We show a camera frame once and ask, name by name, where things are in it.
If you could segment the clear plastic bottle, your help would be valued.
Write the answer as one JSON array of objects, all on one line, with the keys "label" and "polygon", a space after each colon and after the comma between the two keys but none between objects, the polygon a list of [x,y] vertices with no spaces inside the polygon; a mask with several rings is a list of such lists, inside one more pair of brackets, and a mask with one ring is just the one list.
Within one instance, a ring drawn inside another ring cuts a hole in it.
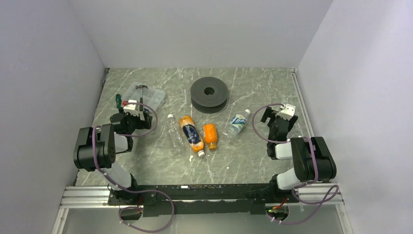
[{"label": "clear plastic bottle", "polygon": [[173,114],[168,114],[167,120],[170,150],[174,155],[180,155],[184,149],[184,142],[180,135],[178,124]]}]

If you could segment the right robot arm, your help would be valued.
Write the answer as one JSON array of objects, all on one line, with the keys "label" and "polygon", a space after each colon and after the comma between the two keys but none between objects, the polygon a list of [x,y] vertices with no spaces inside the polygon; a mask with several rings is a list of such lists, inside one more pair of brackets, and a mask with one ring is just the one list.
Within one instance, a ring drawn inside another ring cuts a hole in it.
[{"label": "right robot arm", "polygon": [[337,175],[337,166],[324,138],[293,137],[289,132],[298,120],[295,106],[282,105],[279,110],[270,106],[262,108],[261,122],[266,123],[269,132],[264,137],[267,156],[272,160],[292,160],[293,167],[284,173],[274,175],[268,187],[269,198],[281,202],[287,191],[302,188],[318,181],[329,181]]}]

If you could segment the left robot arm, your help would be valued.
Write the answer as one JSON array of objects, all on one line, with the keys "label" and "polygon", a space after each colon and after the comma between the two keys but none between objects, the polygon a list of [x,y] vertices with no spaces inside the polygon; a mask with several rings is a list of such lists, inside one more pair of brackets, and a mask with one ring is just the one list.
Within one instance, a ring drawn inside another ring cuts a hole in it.
[{"label": "left robot arm", "polygon": [[135,130],[151,129],[152,116],[147,111],[137,116],[121,112],[110,117],[110,123],[98,127],[81,128],[74,150],[74,164],[87,172],[99,171],[109,182],[112,192],[125,203],[135,204],[140,191],[134,177],[126,172],[116,155],[133,148]]}]

